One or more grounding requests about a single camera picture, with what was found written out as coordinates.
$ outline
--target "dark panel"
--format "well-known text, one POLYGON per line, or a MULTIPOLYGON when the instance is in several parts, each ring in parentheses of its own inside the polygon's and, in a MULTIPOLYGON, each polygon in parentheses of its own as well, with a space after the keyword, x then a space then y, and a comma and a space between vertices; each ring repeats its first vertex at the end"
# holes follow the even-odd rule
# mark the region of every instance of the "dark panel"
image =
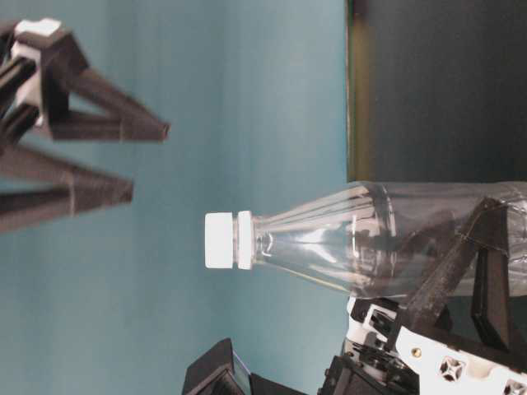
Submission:
POLYGON ((524 179, 527 2, 350 1, 350 177, 524 179))

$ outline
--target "black plastic part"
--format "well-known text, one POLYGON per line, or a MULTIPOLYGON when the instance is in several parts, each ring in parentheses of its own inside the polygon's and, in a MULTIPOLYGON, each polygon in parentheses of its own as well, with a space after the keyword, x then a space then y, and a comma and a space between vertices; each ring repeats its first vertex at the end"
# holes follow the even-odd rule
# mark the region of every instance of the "black plastic part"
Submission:
POLYGON ((19 105, 0 123, 0 138, 14 144, 30 130, 39 118, 39 109, 33 105, 19 105))
POLYGON ((60 29, 49 37, 26 32, 16 39, 40 51, 42 134, 55 140, 161 141, 166 138, 170 125, 91 68, 70 30, 60 29), (98 106, 105 115, 72 111, 71 94, 98 106))
POLYGON ((14 58, 0 68, 0 111, 5 111, 18 88, 29 80, 35 71, 35 61, 22 57, 14 58))
POLYGON ((0 156, 0 175, 56 186, 48 193, 3 195, 0 233, 60 216, 128 203, 133 196, 130 180, 84 169, 22 145, 5 146, 0 156))
POLYGON ((452 239, 450 249, 438 259, 434 269, 423 277, 417 289, 399 305, 397 318, 386 345, 389 350, 394 349, 402 326, 420 333, 424 328, 433 328, 436 325, 449 297, 478 253, 476 240, 486 240, 487 233, 484 230, 491 228, 496 234, 500 231, 506 232, 506 210, 506 206, 501 202, 489 198, 484 199, 474 209, 462 229, 452 239))
POLYGON ((511 320, 508 286, 507 207, 493 199, 476 207, 450 248, 416 292, 398 309, 385 346, 393 350, 401 327, 513 370, 527 369, 527 346, 511 320), (472 315, 483 344, 448 333, 441 312, 478 256, 472 315))
POLYGON ((229 372, 225 372, 208 385, 199 395, 247 395, 240 389, 234 378, 229 372))
POLYGON ((396 312, 399 304, 389 299, 357 299, 353 305, 351 317, 358 323, 364 323, 372 304, 396 312))
POLYGON ((250 388, 252 395, 305 395, 304 393, 299 393, 294 389, 290 389, 288 387, 284 387, 281 384, 264 379, 257 374, 250 375, 250 388))
POLYGON ((483 344, 502 351, 511 348, 508 263, 502 253, 481 249, 472 299, 472 318, 483 344))
POLYGON ((374 309, 373 314, 371 315, 371 322, 373 324, 373 328, 378 333, 384 337, 387 337, 391 332, 392 323, 394 323, 394 320, 384 312, 374 309))
POLYGON ((8 56, 11 49, 14 31, 19 21, 0 23, 0 64, 8 56))
POLYGON ((454 322, 452 321, 452 317, 450 316, 450 311, 448 310, 448 307, 445 307, 443 309, 443 312, 437 319, 436 328, 439 328, 445 332, 450 332, 453 327, 454 322))
MULTIPOLYGON (((218 342, 187 369, 182 395, 196 395, 218 381, 225 373, 234 374, 231 339, 218 342)), ((218 392, 225 389, 218 384, 218 392)))
POLYGON ((395 395, 399 394, 375 381, 352 360, 335 356, 326 370, 318 395, 395 395))
POLYGON ((407 366, 389 364, 386 381, 387 387, 395 393, 419 393, 419 376, 407 366))

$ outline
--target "bottle neck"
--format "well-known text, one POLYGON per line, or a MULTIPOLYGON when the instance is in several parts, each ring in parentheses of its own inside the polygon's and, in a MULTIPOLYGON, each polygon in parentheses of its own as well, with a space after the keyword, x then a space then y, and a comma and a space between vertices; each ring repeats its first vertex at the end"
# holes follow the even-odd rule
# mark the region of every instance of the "bottle neck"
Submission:
POLYGON ((233 221, 234 261, 238 268, 250 270, 254 260, 254 218, 250 211, 240 211, 233 221))

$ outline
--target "teal wall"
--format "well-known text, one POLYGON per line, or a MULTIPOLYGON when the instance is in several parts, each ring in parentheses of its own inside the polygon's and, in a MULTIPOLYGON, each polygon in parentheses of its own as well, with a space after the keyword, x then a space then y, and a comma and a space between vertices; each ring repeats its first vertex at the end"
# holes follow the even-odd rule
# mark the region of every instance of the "teal wall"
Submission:
POLYGON ((282 273, 206 271, 207 211, 265 214, 345 182, 343 0, 0 0, 53 16, 173 123, 164 145, 39 144, 136 181, 131 206, 0 237, 9 394, 174 394, 223 337, 307 393, 345 297, 282 273))

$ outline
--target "plastic bottle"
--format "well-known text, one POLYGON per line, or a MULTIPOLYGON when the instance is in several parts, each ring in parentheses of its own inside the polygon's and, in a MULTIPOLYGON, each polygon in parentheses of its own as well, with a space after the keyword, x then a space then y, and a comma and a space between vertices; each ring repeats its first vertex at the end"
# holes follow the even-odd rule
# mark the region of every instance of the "plastic bottle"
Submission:
MULTIPOLYGON (((267 265, 356 297, 402 296, 438 262, 475 207, 495 198, 508 208, 508 245, 491 247, 509 254, 511 294, 524 295, 526 197, 524 183, 360 182, 275 216, 211 213, 205 220, 206 265, 267 265)), ((470 295, 472 286, 473 268, 456 294, 470 295)))

